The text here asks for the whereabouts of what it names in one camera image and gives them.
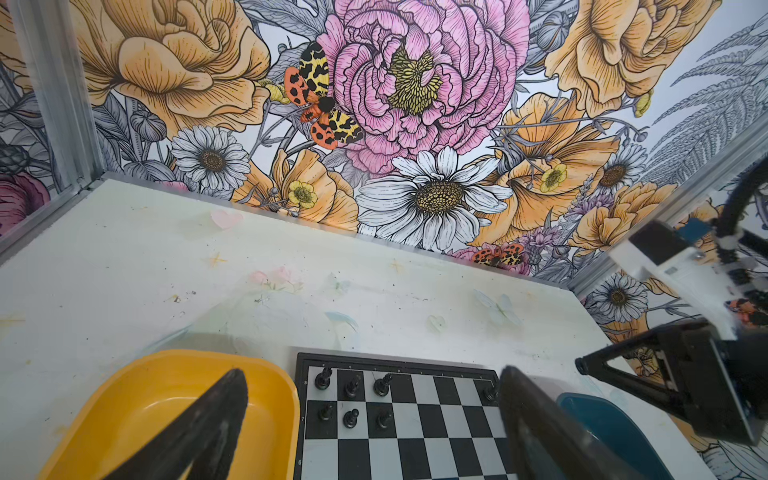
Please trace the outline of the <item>teal plastic tray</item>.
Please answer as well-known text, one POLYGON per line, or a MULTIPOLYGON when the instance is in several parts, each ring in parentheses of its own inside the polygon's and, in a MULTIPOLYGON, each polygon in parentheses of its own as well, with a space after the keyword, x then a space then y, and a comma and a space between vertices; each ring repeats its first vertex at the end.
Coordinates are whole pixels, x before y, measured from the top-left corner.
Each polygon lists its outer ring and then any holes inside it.
POLYGON ((562 393, 556 403, 613 454, 646 479, 673 477, 634 421, 608 400, 580 393, 562 393))

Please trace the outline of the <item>black white chessboard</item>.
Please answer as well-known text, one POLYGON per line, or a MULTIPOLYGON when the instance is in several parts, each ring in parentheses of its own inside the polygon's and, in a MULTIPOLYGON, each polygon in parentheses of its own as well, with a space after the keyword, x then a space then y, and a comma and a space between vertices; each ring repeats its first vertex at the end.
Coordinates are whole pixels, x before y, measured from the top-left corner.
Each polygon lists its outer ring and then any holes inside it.
POLYGON ((297 479, 515 479, 492 370, 300 352, 295 383, 301 418, 297 479), (324 367, 328 389, 314 385, 324 367), (373 391, 391 373, 390 393, 373 391), (344 386, 355 376, 355 399, 344 386))

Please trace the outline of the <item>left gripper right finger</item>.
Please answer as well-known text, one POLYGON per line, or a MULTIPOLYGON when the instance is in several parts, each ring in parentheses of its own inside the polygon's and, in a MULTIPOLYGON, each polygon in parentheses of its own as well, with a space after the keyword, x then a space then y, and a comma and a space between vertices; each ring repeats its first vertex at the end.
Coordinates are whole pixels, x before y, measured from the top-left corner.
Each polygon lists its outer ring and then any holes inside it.
POLYGON ((521 370, 505 367, 498 401, 520 479, 640 479, 521 370))

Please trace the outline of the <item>black rook corner piece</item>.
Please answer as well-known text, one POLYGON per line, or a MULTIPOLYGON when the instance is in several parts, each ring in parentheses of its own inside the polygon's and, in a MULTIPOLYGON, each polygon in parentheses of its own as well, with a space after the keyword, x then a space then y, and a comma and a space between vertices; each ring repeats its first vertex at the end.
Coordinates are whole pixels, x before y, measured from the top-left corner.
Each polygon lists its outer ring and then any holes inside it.
POLYGON ((489 404, 496 403, 498 401, 498 387, 491 384, 483 389, 482 395, 489 404))

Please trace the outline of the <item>black pawn on board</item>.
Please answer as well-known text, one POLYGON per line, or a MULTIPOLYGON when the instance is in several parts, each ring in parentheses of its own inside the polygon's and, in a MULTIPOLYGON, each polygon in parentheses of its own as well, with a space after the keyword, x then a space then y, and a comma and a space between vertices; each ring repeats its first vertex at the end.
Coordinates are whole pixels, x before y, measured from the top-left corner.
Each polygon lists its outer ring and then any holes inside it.
POLYGON ((315 376, 314 385, 318 390, 324 391, 329 388, 333 371, 330 367, 324 367, 320 373, 315 376))
POLYGON ((361 386, 361 376, 355 375, 345 386, 344 395, 348 399, 355 399, 361 386))
POLYGON ((390 393, 391 383, 394 376, 391 373, 385 374, 383 377, 377 378, 373 385, 373 391, 379 397, 385 397, 390 393))

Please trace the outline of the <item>yellow plastic tray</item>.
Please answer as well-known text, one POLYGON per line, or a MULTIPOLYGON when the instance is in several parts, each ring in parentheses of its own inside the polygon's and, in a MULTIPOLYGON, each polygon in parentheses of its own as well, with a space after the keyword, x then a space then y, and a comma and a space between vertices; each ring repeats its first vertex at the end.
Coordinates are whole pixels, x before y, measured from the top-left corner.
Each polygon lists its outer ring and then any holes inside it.
POLYGON ((230 478, 293 478, 300 405, 290 376, 266 360, 195 350, 151 354, 111 376, 77 414, 40 478, 104 477, 231 369, 243 371, 248 401, 230 478))

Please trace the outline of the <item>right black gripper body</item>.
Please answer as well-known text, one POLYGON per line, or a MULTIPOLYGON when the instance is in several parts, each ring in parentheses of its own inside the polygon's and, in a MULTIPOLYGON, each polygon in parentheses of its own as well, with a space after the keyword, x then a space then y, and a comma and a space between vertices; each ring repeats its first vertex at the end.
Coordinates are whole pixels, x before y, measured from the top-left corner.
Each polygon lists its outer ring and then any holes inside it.
POLYGON ((723 268, 700 263, 702 252, 680 230, 652 221, 610 257, 631 275, 653 277, 698 313, 576 359, 577 370, 688 423, 701 436, 756 446, 767 428, 767 332, 748 328, 729 308, 742 297, 723 268), (655 383, 610 366, 646 349, 657 360, 655 383))

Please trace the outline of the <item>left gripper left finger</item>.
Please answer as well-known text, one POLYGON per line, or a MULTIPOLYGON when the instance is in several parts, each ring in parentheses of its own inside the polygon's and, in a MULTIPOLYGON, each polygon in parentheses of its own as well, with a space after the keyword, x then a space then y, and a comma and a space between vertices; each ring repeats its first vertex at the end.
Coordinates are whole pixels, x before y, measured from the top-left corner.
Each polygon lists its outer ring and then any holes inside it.
POLYGON ((248 406, 245 373, 234 368, 108 479, 226 479, 248 406))

